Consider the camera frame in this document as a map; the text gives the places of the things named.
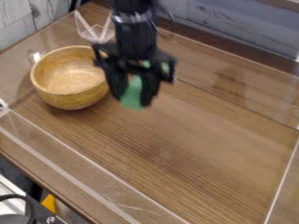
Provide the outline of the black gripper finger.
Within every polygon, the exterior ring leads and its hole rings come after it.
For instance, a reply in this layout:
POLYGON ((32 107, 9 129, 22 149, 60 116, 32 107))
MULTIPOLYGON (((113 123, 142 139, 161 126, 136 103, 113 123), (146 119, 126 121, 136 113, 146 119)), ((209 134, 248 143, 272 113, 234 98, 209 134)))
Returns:
POLYGON ((152 71, 145 71, 141 76, 141 93, 140 104, 146 107, 152 103, 152 99, 156 97, 160 89, 160 78, 152 71))
POLYGON ((109 87, 109 92, 112 96, 118 101, 128 85, 128 76, 124 69, 114 62, 104 61, 101 64, 101 68, 105 73, 106 84, 109 87))

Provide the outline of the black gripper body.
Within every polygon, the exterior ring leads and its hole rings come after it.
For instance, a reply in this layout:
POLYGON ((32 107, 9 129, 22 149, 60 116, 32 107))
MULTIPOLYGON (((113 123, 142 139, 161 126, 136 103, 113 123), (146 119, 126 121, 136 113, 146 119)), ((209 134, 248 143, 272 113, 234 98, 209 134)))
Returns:
POLYGON ((94 65, 114 76, 149 73, 158 81, 173 82, 176 59, 157 48, 156 13, 113 11, 109 16, 116 41, 94 43, 94 65))

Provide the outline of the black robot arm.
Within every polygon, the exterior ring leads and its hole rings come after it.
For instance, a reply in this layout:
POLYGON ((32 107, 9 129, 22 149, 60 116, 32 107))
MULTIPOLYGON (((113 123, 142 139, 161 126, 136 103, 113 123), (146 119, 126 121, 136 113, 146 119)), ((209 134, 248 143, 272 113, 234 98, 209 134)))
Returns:
POLYGON ((93 63, 104 71, 112 96, 121 102, 140 83, 136 99, 141 107, 152 104, 160 84, 174 81, 177 60, 157 47, 157 11, 172 15, 158 0, 113 0, 109 18, 116 41, 92 45, 93 63))

